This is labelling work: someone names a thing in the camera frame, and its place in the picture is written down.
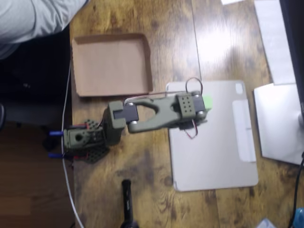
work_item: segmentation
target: red wire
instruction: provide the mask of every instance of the red wire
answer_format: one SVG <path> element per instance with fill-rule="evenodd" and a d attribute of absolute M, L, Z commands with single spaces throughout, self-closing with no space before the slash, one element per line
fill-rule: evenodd
<path fill-rule="evenodd" d="M 193 123 L 194 129 L 195 129 L 195 135 L 194 135 L 194 136 L 191 136 L 191 135 L 185 130 L 185 133 L 188 135 L 188 137 L 189 137 L 190 139 L 194 139 L 194 138 L 198 135 L 198 133 L 199 133 L 198 127 L 197 127 L 197 125 L 196 125 L 196 123 L 195 123 L 194 120 L 192 120 L 192 123 Z"/>

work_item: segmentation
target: white cable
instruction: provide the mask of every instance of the white cable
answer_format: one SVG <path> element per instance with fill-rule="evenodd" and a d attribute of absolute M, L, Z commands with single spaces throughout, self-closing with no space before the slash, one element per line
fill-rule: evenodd
<path fill-rule="evenodd" d="M 66 105 L 67 105 L 67 92 L 68 92 L 68 85 L 69 85 L 69 82 L 70 82 L 70 76 L 71 76 L 71 63 L 70 63 L 70 67 L 69 67 L 69 70 L 68 70 L 67 83 L 66 83 L 66 86 L 67 86 L 66 87 L 66 97 L 65 97 L 65 103 L 64 103 L 63 112 L 62 112 L 62 124 L 61 124 L 61 131 L 62 132 L 63 132 L 63 126 L 64 126 L 64 122 L 65 122 L 65 112 L 66 112 Z M 68 182 L 67 168 L 66 168 L 66 163 L 65 163 L 65 159 L 64 159 L 63 136 L 61 137 L 61 153 L 62 153 L 63 170 L 65 172 L 65 177 L 66 177 L 66 186 L 67 186 L 68 196 L 70 197 L 71 205 L 72 205 L 74 214 L 76 216 L 76 219 L 77 219 L 80 227 L 85 228 L 84 225 L 82 224 L 82 222 L 80 221 L 80 218 L 79 218 L 78 213 L 76 211 L 75 204 L 74 204 L 73 198 L 72 198 L 71 189 L 70 189 L 70 183 Z"/>

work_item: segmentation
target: green object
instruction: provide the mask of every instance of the green object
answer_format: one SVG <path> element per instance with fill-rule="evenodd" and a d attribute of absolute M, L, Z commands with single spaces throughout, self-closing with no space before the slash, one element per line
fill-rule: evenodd
<path fill-rule="evenodd" d="M 104 130 L 99 123 L 86 120 L 88 129 L 65 129 L 63 131 L 64 147 L 67 155 L 76 156 L 76 160 L 95 163 L 108 152 L 104 141 Z"/>
<path fill-rule="evenodd" d="M 203 122 L 207 112 L 195 113 L 193 96 L 201 97 L 200 92 L 180 93 L 158 99 L 134 99 L 134 105 L 142 105 L 155 111 L 155 116 L 144 122 L 130 123 L 130 133 L 158 130 L 161 128 L 175 128 L 194 119 L 197 124 Z"/>
<path fill-rule="evenodd" d="M 204 104 L 205 104 L 205 109 L 208 112 L 209 110 L 212 109 L 212 98 L 211 96 L 203 96 Z"/>
<path fill-rule="evenodd" d="M 126 122 L 124 118 L 115 119 L 114 111 L 123 110 L 124 106 L 121 101 L 113 101 L 110 102 L 108 108 L 104 112 L 104 118 L 107 125 L 107 129 L 105 132 L 107 144 L 112 146 L 119 143 L 122 131 L 126 127 Z"/>
<path fill-rule="evenodd" d="M 206 121 L 207 113 L 212 108 L 212 99 L 210 96 L 202 97 L 199 91 L 195 91 L 157 99 L 135 98 L 126 105 L 146 106 L 156 113 L 147 121 L 129 121 L 130 133 L 177 127 L 186 130 L 193 128 L 193 121 L 196 125 Z M 63 136 L 66 154 L 75 156 L 76 160 L 89 163 L 103 158 L 109 152 L 108 146 L 119 143 L 122 131 L 127 125 L 125 118 L 115 119 L 114 117 L 115 112 L 123 110 L 124 105 L 121 101 L 110 102 L 101 123 L 87 120 L 85 121 L 86 129 L 65 129 Z M 135 114 L 126 113 L 122 116 L 126 117 L 126 115 L 130 119 L 130 115 Z"/>

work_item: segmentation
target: black cable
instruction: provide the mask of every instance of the black cable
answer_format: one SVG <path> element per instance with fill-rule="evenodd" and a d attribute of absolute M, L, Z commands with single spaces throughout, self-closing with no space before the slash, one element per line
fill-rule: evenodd
<path fill-rule="evenodd" d="M 75 223 L 73 223 L 73 224 L 70 226 L 70 228 L 73 228 L 73 227 L 75 227 Z"/>
<path fill-rule="evenodd" d="M 294 222 L 294 219 L 295 219 L 296 201 L 297 201 L 297 196 L 298 196 L 299 180 L 300 180 L 301 171 L 302 171 L 302 168 L 303 168 L 303 165 L 304 165 L 304 152 L 302 153 L 302 158 L 303 158 L 303 159 L 302 159 L 302 162 L 301 162 L 299 171 L 298 171 L 298 175 L 297 175 L 296 180 L 295 180 L 295 188 L 294 188 L 294 193 L 295 193 L 295 194 L 294 194 L 294 210 L 293 210 L 293 215 L 292 215 L 291 218 L 290 218 L 288 228 L 291 228 L 291 227 L 292 227 L 293 222 Z"/>

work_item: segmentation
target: gray cloth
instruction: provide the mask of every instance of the gray cloth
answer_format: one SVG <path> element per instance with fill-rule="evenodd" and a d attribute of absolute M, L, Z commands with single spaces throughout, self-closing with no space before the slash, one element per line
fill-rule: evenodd
<path fill-rule="evenodd" d="M 0 0 L 0 59 L 22 42 L 61 32 L 89 0 Z"/>

